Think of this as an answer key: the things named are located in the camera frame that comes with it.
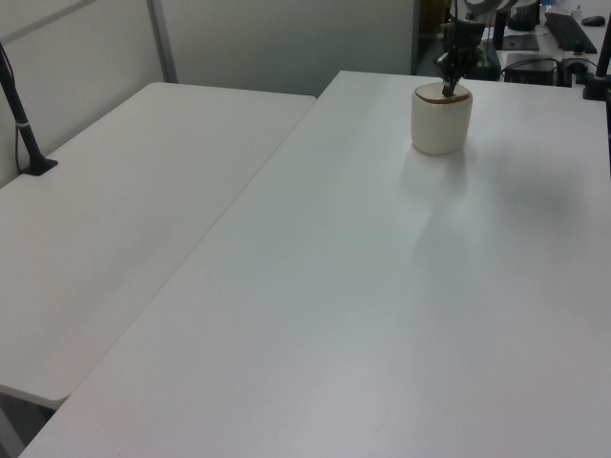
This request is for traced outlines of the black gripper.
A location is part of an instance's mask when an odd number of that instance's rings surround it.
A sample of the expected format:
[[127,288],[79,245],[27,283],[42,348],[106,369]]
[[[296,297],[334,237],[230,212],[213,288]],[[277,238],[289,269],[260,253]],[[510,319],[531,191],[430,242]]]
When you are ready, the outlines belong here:
[[485,25],[470,20],[451,20],[441,25],[443,52],[435,66],[443,79],[442,94],[458,95],[459,79],[479,61],[480,45]]

